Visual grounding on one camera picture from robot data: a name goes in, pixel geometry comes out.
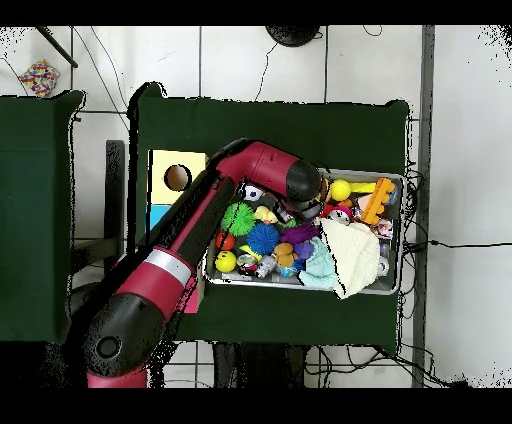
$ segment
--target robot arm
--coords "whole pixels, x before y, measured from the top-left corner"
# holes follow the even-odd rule
[[[145,236],[144,252],[129,256],[136,260],[131,271],[122,264],[128,258],[111,271],[127,278],[87,329],[83,349],[89,387],[147,386],[144,364],[162,340],[187,283],[195,280],[237,187],[246,181],[286,198],[289,208],[306,217],[320,211],[312,200],[320,190],[320,174],[309,163],[245,139],[218,152]]]

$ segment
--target yellow block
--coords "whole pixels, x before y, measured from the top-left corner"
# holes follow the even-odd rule
[[[153,150],[151,203],[154,205],[172,205],[181,196],[181,191],[170,190],[164,182],[165,171],[171,165],[186,166],[192,174],[192,179],[195,179],[204,170],[205,164],[206,155],[204,153]]]

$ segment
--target green cloth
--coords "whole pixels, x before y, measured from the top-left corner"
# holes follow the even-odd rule
[[[66,336],[69,127],[82,99],[0,97],[0,341]]]
[[[164,99],[157,84],[138,100],[136,239],[144,233],[148,150],[204,152],[233,140],[269,142],[331,169],[403,174],[408,105],[291,104]],[[397,293],[333,293],[207,284],[180,340],[375,344],[396,350]]]

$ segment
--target green spiky ball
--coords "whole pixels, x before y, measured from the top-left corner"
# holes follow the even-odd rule
[[[251,207],[245,203],[238,202],[230,205],[224,217],[221,226],[224,231],[229,231],[235,237],[245,236],[254,227],[254,212]]]
[[[286,224],[282,224],[281,222],[279,222],[279,225],[281,225],[284,228],[296,227],[297,221],[295,221],[295,218],[292,218]]]

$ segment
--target gray bin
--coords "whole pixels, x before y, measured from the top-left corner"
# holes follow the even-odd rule
[[[385,174],[377,172],[365,171],[342,171],[331,169],[327,172],[325,169],[319,169],[322,175],[331,179],[343,178],[348,182],[357,183],[374,183],[379,178],[389,178],[397,187],[397,199],[393,205],[386,207],[386,218],[393,220],[393,239],[379,240],[380,243],[390,245],[389,249],[389,271],[385,277],[378,277],[374,283],[361,290],[360,293],[373,295],[390,295],[395,293],[401,281],[402,254],[403,254],[403,232],[405,218],[405,200],[406,189],[405,178],[397,174]],[[268,288],[286,288],[294,290],[319,290],[303,286],[296,277],[281,277],[275,272],[259,279],[256,277],[237,276],[238,280],[230,276],[229,279],[223,279],[223,274],[215,268],[214,257],[217,249],[215,248],[215,240],[210,244],[207,254],[203,260],[202,271],[213,284],[233,284]]]

